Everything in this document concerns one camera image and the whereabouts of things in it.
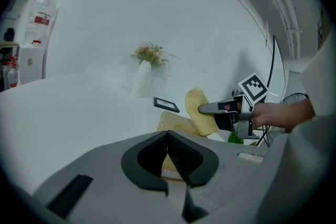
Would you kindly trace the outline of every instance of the red label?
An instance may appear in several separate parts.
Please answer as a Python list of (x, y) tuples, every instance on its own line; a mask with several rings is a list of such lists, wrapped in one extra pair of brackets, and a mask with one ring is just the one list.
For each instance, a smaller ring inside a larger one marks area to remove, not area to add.
[(39, 17), (39, 16), (35, 17), (35, 21), (34, 22), (38, 23), (38, 24), (49, 25), (49, 20), (48, 19), (44, 19), (44, 18)]

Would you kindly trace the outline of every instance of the green object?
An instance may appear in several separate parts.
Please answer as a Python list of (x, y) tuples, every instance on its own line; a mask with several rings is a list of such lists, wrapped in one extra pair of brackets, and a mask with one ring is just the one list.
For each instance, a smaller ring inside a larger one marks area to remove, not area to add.
[(244, 139), (240, 139), (236, 132), (231, 132), (228, 142), (234, 144), (244, 144)]

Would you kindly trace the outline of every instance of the yellow sponge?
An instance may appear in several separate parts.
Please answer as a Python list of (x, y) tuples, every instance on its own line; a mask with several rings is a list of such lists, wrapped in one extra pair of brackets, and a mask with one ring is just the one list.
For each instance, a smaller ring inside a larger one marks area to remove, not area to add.
[(194, 122), (199, 134), (207, 136), (219, 131), (215, 118), (212, 114), (201, 114), (198, 107), (209, 104), (204, 92), (200, 88), (189, 91), (185, 96), (185, 109)]

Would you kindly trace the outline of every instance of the fan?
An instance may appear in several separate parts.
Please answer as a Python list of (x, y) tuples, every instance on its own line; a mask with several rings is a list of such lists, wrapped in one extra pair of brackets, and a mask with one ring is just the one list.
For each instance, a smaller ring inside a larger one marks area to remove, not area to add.
[[(307, 96), (303, 93), (293, 93), (290, 96), (284, 98), (280, 104), (294, 104), (307, 99)], [(278, 135), (285, 134), (286, 130), (284, 128), (271, 126), (269, 128), (268, 144), (272, 144), (274, 138)]]

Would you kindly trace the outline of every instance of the white vase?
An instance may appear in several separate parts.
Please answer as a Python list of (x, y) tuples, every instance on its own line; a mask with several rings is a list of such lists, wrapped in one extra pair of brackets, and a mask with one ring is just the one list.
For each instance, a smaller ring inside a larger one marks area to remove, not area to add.
[(132, 88), (132, 95), (136, 98), (145, 97), (151, 75), (152, 65), (148, 61), (142, 61), (135, 74)]

